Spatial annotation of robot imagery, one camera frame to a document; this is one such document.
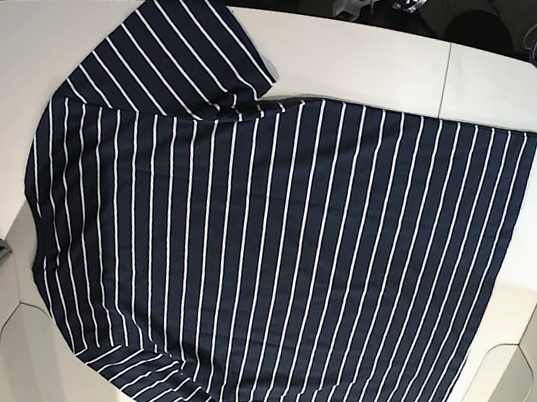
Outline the navy white striped T-shirt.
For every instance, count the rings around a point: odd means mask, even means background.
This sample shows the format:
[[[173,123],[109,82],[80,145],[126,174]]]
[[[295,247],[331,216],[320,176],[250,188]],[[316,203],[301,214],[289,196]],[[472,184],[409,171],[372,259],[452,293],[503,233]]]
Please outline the navy white striped T-shirt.
[[[447,402],[537,134],[310,97],[214,0],[148,0],[54,92],[32,274],[137,402]]]

